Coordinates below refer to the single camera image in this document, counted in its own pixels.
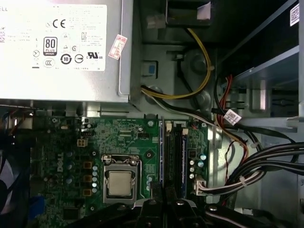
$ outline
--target barcode sticker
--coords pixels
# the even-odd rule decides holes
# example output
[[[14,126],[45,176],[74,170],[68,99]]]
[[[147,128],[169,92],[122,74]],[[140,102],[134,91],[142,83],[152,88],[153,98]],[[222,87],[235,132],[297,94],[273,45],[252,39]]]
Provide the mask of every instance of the barcode sticker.
[[[0,26],[0,43],[5,43],[5,28]]]
[[[113,46],[111,47],[109,57],[119,60],[126,42],[127,42],[127,38],[118,34],[113,43]]]
[[[242,119],[242,117],[229,109],[224,115],[224,119],[227,120],[231,125],[235,125]]]
[[[300,20],[300,4],[297,4],[290,10],[290,27],[298,23]]]

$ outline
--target ce mark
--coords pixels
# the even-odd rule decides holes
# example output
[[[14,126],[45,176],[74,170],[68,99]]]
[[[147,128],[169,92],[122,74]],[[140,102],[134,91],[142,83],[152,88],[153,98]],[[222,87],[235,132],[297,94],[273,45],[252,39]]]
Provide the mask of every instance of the ce mark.
[[[65,21],[66,21],[65,19],[63,19],[63,20],[60,21],[60,26],[61,26],[62,28],[64,28],[64,29],[66,28],[66,27],[65,27]],[[54,21],[53,21],[53,26],[54,26],[55,28],[58,28],[58,25],[59,25],[59,24],[58,24],[58,19],[54,20]]]

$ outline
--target power supply unit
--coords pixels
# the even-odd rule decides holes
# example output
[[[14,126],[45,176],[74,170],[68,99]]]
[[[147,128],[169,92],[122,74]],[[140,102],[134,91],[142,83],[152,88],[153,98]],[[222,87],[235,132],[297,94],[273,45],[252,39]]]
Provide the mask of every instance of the power supply unit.
[[[133,0],[2,0],[0,99],[130,101]]]

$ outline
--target screw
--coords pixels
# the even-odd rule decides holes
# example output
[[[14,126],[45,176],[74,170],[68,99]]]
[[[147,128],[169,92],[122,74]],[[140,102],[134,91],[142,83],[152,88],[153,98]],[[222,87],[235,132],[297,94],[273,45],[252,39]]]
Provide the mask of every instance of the screw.
[[[214,205],[211,205],[211,206],[209,206],[209,210],[211,210],[211,211],[217,211],[218,208],[216,206],[214,206]]]
[[[131,164],[131,165],[136,165],[137,162],[136,162],[135,160],[131,160],[131,161],[130,161],[130,164]]]
[[[151,200],[151,201],[149,202],[149,204],[150,204],[150,205],[155,205],[155,204],[156,204],[156,201],[155,201],[155,200]]]
[[[178,200],[178,201],[176,201],[176,204],[179,205],[179,206],[184,205],[184,201]]]
[[[154,126],[154,121],[152,121],[152,120],[148,121],[148,126],[153,127]]]

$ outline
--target cooling fan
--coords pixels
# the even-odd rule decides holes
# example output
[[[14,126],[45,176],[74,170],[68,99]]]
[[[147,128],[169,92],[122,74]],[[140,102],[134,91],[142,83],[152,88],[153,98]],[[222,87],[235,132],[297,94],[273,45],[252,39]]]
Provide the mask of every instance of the cooling fan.
[[[29,153],[9,145],[0,150],[0,227],[24,227],[29,206]]]
[[[16,179],[20,174],[14,159],[5,156],[0,157],[0,215],[7,214],[14,210],[15,206],[12,200],[12,194]]]

